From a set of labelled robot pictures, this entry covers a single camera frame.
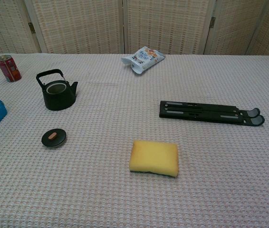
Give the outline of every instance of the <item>red can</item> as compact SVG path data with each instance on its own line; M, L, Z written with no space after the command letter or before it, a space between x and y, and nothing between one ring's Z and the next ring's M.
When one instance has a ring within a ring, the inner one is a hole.
M8 82L15 82L21 79L21 75L12 56L0 56L0 68Z

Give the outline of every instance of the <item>black lid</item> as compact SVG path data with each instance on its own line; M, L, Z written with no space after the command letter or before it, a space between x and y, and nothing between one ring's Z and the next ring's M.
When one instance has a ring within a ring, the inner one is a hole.
M52 129L47 131L41 138L41 142L46 147L57 147L63 144L66 139L66 132L63 129Z

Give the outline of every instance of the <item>white tablecloth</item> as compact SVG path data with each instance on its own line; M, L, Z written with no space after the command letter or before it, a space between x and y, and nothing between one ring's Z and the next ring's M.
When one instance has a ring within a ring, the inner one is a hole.
M22 79L0 70L0 227L269 227L269 56L171 55L141 76L124 55L12 56ZM78 81L58 112L35 79L54 68ZM258 107L265 123L159 118L161 100ZM52 128L67 141L47 149ZM130 172L136 139L178 144L178 177Z

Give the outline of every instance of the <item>white plastic bag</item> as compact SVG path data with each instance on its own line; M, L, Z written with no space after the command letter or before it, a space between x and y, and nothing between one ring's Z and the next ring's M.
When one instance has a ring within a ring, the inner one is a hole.
M135 54L122 58L122 62L130 65L137 74L141 74L163 59L165 59L165 55L161 52L149 49L145 46L139 49Z

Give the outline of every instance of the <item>yellow sponge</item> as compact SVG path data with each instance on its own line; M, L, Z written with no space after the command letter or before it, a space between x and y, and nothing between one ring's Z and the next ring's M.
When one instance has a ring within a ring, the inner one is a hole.
M179 172L178 147L172 143L136 140L131 151L129 169L176 177Z

